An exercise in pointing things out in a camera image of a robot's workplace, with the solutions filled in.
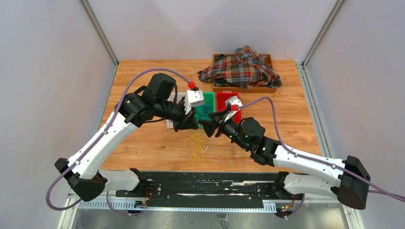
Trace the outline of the green plastic bin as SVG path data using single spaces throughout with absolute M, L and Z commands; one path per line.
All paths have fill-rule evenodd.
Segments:
M 199 120 L 210 120 L 208 114 L 216 112 L 216 98 L 214 92 L 204 92 L 204 104 L 195 108 L 195 118 Z

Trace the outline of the plaid shirt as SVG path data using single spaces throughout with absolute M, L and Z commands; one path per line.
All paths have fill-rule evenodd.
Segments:
M 222 80 L 244 90 L 282 86 L 281 77 L 268 64 L 266 56 L 247 45 L 238 48 L 235 53 L 214 57 L 211 65 L 198 71 L 198 79 L 206 83 Z

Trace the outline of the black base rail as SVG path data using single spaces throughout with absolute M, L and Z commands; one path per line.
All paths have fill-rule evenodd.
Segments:
M 301 194 L 289 194 L 273 184 L 276 173 L 144 171 L 133 191 L 119 190 L 116 197 L 148 200 L 150 207 L 262 208 L 265 200 L 295 203 Z

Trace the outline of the red plastic bin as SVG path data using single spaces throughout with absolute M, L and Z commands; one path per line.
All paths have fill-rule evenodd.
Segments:
M 216 111 L 219 112 L 225 110 L 226 109 L 225 101 L 232 96 L 237 96 L 239 98 L 239 93 L 232 91 L 215 92 Z M 241 121 L 241 116 L 242 116 L 241 111 L 239 111 L 232 117 L 232 119 L 236 123 L 239 123 Z

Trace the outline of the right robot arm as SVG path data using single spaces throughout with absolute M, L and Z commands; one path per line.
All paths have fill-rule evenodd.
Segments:
M 280 141 L 265 136 L 265 128 L 254 118 L 236 123 L 226 120 L 223 112 L 209 114 L 210 120 L 201 120 L 208 137 L 227 136 L 258 164 L 289 167 L 299 174 L 279 172 L 273 185 L 277 198 L 290 194 L 314 194 L 336 198 L 340 203 L 363 210 L 366 208 L 371 177 L 354 156 L 346 159 L 327 158 L 283 146 Z

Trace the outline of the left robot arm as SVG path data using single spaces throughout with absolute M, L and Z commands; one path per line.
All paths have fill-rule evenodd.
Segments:
M 145 179 L 137 169 L 100 167 L 125 138 L 154 117 L 172 121 L 175 131 L 198 129 L 194 110 L 204 104 L 203 93 L 193 81 L 188 82 L 188 87 L 179 101 L 171 101 L 171 93 L 177 92 L 176 80 L 164 73 L 153 75 L 148 85 L 124 93 L 108 120 L 82 149 L 69 159 L 56 161 L 55 167 L 82 201 L 91 201 L 108 191 L 125 190 L 135 197 L 145 194 Z

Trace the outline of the white plastic bin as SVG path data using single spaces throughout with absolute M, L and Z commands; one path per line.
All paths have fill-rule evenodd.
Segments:
M 182 100 L 182 98 L 185 97 L 185 96 L 186 96 L 185 92 L 177 93 L 176 103 L 178 104 Z M 173 102 L 174 97 L 175 97 L 175 93 L 171 93 L 169 98 L 168 98 L 168 101 Z M 172 129 L 173 128 L 173 121 L 172 120 L 166 120 L 166 126 L 167 126 L 168 129 Z

